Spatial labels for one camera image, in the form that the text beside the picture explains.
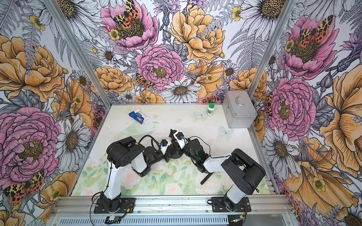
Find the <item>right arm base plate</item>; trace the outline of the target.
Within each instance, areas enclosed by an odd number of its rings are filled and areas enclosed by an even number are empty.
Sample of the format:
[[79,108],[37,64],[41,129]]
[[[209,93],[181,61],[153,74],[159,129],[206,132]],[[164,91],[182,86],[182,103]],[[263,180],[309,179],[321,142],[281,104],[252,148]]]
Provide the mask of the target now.
[[242,198],[238,203],[233,203],[226,196],[215,196],[211,197],[211,199],[207,201],[207,204],[211,205],[213,212],[218,213],[251,212],[250,202],[247,197]]

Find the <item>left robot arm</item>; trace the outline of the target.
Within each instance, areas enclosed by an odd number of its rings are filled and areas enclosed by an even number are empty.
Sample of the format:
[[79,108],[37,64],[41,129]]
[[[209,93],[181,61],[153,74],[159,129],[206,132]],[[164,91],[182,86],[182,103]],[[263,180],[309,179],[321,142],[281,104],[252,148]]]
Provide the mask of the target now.
[[151,135],[143,138],[151,138],[151,146],[145,147],[137,142],[133,137],[126,137],[110,144],[106,150],[109,161],[109,171],[107,173],[107,183],[100,193],[99,199],[94,209],[94,213],[116,213],[120,212],[122,204],[131,205],[132,201],[122,201],[121,186],[123,175],[127,166],[140,176],[146,176],[151,166],[162,161],[169,160],[166,155],[168,147],[172,144],[169,139],[157,142]]

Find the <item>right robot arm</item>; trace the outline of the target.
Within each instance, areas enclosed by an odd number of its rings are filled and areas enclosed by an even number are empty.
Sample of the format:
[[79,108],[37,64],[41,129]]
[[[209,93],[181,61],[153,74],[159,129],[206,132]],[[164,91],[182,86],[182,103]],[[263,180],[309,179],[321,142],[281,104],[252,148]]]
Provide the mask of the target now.
[[186,138],[183,133],[170,130],[169,140],[160,143],[160,150],[165,159],[176,159],[183,155],[190,158],[194,166],[207,176],[204,184],[213,173],[224,172],[233,185],[222,198],[211,198],[208,202],[214,212],[248,212],[247,196],[258,191],[257,186],[266,175],[264,168],[241,149],[235,149],[226,156],[212,156],[201,145],[203,140],[197,136]]

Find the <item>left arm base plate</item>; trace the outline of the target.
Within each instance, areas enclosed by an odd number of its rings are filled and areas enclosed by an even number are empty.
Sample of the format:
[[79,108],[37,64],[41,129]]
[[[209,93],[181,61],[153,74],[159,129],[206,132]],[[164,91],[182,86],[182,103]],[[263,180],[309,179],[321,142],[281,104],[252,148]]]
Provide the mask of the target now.
[[93,213],[95,214],[123,214],[133,213],[135,198],[116,198],[109,201],[107,198],[98,199]]

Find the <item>black round stand base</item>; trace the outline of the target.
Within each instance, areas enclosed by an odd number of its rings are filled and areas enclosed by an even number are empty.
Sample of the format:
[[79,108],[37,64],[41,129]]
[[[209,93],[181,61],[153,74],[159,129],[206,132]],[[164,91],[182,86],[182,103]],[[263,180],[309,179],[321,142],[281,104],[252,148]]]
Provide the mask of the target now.
[[179,159],[183,156],[183,150],[180,148],[172,148],[170,151],[170,158],[171,159]]

